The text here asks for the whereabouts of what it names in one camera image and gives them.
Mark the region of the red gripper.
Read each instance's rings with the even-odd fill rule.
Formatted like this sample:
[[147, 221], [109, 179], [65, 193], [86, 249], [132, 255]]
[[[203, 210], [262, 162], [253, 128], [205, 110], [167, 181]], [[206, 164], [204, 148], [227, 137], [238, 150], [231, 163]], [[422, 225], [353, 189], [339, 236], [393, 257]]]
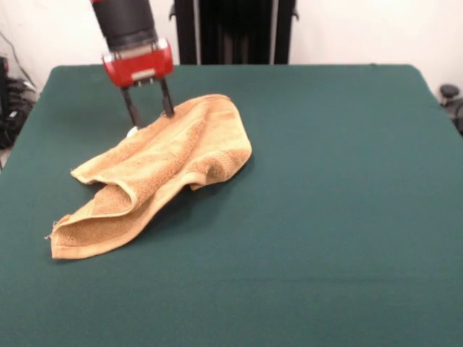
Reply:
[[146, 46], [106, 53], [102, 56], [102, 62], [109, 79], [116, 87], [121, 88], [134, 127], [142, 128], [143, 122], [128, 87], [145, 80], [159, 80], [165, 114], [169, 118], [174, 116], [174, 105], [164, 78], [173, 72], [174, 62], [171, 46], [165, 38]]

